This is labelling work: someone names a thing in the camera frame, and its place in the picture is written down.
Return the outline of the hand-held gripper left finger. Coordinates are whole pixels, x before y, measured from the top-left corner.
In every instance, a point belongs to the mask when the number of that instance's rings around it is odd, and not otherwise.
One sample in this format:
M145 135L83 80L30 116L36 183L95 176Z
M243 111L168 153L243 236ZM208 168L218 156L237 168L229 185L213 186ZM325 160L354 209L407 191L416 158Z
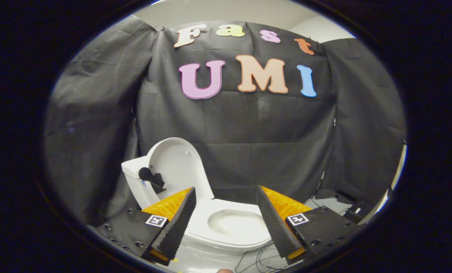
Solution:
M127 209L88 228L127 254L168 266L175 259L196 203L196 189L191 187L145 209Z

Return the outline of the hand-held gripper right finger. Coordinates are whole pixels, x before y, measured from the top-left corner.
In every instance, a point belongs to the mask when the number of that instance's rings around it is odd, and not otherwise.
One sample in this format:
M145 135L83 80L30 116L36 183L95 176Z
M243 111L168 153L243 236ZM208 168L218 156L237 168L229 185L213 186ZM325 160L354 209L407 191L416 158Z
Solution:
M262 185L257 187L256 202L279 256L289 265L334 253L360 228L326 206L311 209Z

